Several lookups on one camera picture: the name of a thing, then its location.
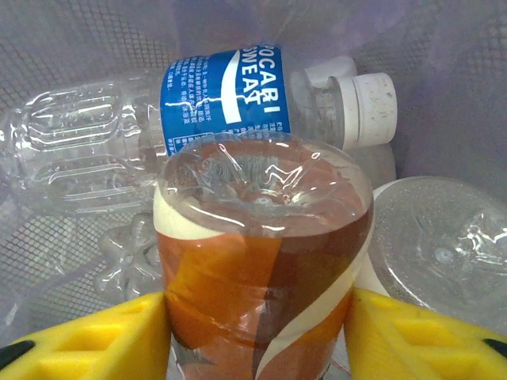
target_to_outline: pocari sweat bottle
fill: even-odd
[[[40,93],[2,119],[0,162],[41,213],[149,210],[167,154],[201,136],[283,131],[347,150],[389,142],[396,120],[386,74],[316,89],[290,56],[259,45]]]

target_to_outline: trash bin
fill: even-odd
[[[453,177],[507,201],[505,1],[3,0],[0,18],[1,113],[47,88],[249,44],[277,43],[303,67],[348,55],[358,74],[393,79],[399,178]],[[128,234],[134,215],[40,215],[0,180],[0,346],[111,306],[97,278],[116,262],[99,240]],[[347,378],[343,351],[334,362]]]

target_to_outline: bottle neck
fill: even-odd
[[[329,77],[327,87],[315,88],[314,93],[321,116],[320,139],[338,149],[344,149],[345,118],[337,79]]]

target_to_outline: blue bottle label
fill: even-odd
[[[174,62],[160,110],[169,155],[217,132],[290,132],[280,49],[259,45]]]

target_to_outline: bottle cap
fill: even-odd
[[[395,86],[385,73],[337,78],[343,100],[343,150],[390,142],[396,132]]]
[[[330,59],[316,66],[306,69],[311,85],[322,89],[327,87],[329,77],[345,78],[355,77],[357,75],[356,64],[354,60],[346,55]]]

